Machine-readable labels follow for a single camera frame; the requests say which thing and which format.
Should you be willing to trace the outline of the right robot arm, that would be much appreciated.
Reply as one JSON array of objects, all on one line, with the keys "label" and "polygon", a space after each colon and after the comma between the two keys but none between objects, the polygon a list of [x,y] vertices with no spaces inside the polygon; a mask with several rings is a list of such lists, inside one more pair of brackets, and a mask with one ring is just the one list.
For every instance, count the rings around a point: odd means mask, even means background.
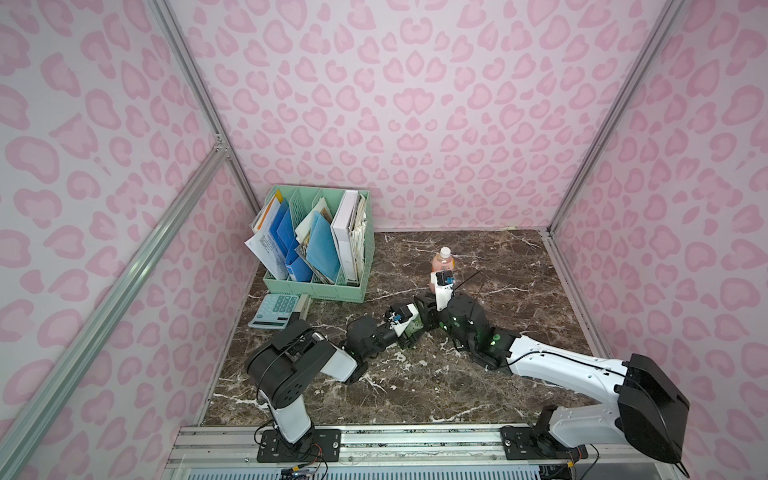
[{"label": "right robot arm", "polygon": [[606,359],[547,345],[490,324],[472,297],[432,293],[414,299],[427,331],[441,329],[459,351],[488,372],[541,380],[593,399],[586,407],[548,406],[536,436],[575,448],[626,444],[667,464],[682,461],[690,402],[651,358]]}]

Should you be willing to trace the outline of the pink drink bottle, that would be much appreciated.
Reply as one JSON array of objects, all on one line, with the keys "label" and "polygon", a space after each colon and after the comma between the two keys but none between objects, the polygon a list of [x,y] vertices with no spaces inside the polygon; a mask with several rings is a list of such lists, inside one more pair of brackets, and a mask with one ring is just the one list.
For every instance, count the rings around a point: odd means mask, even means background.
[{"label": "pink drink bottle", "polygon": [[441,271],[453,271],[455,269],[455,259],[452,255],[448,258],[443,258],[439,252],[435,255],[431,262],[431,274],[430,274],[430,290],[435,291],[437,286],[437,273]]}]

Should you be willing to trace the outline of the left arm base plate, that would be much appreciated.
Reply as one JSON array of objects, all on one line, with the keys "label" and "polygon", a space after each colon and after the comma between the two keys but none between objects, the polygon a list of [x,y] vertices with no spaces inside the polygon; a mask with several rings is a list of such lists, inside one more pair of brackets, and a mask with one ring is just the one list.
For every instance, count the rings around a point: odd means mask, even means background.
[{"label": "left arm base plate", "polygon": [[261,432],[258,443],[258,463],[311,463],[337,462],[340,456],[341,431],[329,428],[311,428],[296,443],[289,443],[274,429]]}]

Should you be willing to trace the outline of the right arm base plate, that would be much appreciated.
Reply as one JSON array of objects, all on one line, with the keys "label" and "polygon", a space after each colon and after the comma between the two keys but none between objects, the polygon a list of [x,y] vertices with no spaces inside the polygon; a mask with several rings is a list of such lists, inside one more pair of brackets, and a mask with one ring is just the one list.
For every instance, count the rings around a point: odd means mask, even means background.
[{"label": "right arm base plate", "polygon": [[503,426],[500,437],[507,460],[568,460],[577,463],[589,458],[584,445],[567,447],[550,433],[531,426]]}]

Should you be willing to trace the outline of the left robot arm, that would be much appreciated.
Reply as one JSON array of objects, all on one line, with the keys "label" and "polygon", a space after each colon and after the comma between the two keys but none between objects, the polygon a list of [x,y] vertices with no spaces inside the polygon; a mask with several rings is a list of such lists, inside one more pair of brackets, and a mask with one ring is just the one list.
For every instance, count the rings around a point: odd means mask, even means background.
[{"label": "left robot arm", "polygon": [[400,305],[390,308],[382,323],[370,316],[353,321],[338,346],[293,313],[286,327],[249,357],[245,370],[266,399],[281,440],[303,451],[313,436],[303,394],[315,378],[323,374],[340,383],[355,383],[367,373],[371,359],[392,345],[413,345],[423,329],[416,306]]}]

